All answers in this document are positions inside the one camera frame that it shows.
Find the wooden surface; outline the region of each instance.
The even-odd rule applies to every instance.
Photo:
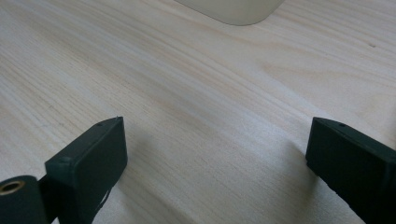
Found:
[[[1,0],[0,179],[124,116],[94,223],[362,223],[304,154],[314,116],[396,147],[395,12],[286,0],[237,27],[172,0]]]

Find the black plastic part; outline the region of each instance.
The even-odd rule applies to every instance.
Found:
[[[122,117],[97,123],[48,160],[39,181],[0,183],[0,223],[92,223],[126,164]]]
[[[314,118],[305,157],[363,221],[396,223],[396,151],[343,123]]]

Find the beige plastic container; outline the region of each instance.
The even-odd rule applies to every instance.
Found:
[[[231,25],[250,25],[267,18],[283,0],[176,0]]]

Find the light wood tabletop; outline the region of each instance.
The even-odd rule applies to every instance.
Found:
[[[0,180],[123,116],[94,223],[363,223],[304,154],[313,117],[396,147],[395,12],[286,0],[231,26],[173,0],[2,0]]]

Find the wooden table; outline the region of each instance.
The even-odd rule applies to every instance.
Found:
[[[238,27],[173,0],[0,1],[0,179],[124,116],[94,223],[362,223],[304,154],[314,116],[395,148],[395,12],[286,0]]]

